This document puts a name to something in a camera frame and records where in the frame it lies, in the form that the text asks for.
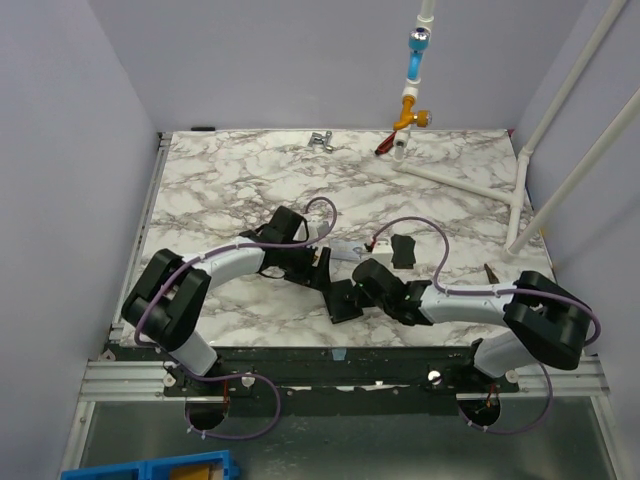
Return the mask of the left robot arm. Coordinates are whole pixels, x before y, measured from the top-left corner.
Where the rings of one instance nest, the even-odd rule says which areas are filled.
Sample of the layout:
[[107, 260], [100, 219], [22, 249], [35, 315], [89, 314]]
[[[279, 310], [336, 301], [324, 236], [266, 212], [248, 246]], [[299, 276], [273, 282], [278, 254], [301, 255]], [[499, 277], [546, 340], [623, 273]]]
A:
[[212, 394], [222, 380], [218, 355], [196, 331], [207, 294], [269, 268], [283, 271], [289, 282], [328, 291], [330, 249], [317, 249], [312, 238], [298, 240], [298, 231], [306, 229], [304, 216], [280, 206], [268, 223], [208, 253], [161, 249], [124, 301], [121, 316], [188, 369], [187, 382], [197, 393]]

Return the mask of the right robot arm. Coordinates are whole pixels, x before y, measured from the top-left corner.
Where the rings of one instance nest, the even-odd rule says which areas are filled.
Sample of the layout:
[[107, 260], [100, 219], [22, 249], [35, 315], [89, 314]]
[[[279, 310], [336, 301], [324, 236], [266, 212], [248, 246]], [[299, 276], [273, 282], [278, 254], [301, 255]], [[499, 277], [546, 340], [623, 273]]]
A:
[[431, 281], [402, 282], [374, 259], [358, 265], [355, 287], [373, 305], [406, 326], [467, 322], [505, 327], [501, 335], [474, 343], [460, 379], [480, 392], [507, 371], [540, 363], [559, 370], [577, 368], [587, 343], [591, 310], [536, 271], [488, 290], [451, 288]]

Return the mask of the black leather card holder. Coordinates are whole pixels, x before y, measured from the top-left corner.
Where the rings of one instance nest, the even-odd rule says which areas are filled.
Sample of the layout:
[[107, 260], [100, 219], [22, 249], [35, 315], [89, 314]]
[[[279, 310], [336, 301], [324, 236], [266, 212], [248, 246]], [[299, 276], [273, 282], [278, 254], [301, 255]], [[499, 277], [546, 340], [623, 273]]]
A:
[[354, 284], [348, 279], [332, 282], [322, 295], [332, 324], [354, 320], [363, 315]]

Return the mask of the silver grey credit card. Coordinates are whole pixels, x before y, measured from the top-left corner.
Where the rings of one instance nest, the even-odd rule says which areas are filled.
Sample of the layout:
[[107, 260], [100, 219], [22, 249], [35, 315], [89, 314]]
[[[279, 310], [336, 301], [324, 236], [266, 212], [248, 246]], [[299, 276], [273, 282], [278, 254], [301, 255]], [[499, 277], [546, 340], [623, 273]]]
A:
[[366, 253], [364, 245], [357, 241], [332, 239], [329, 241], [331, 258], [339, 261], [360, 262]]

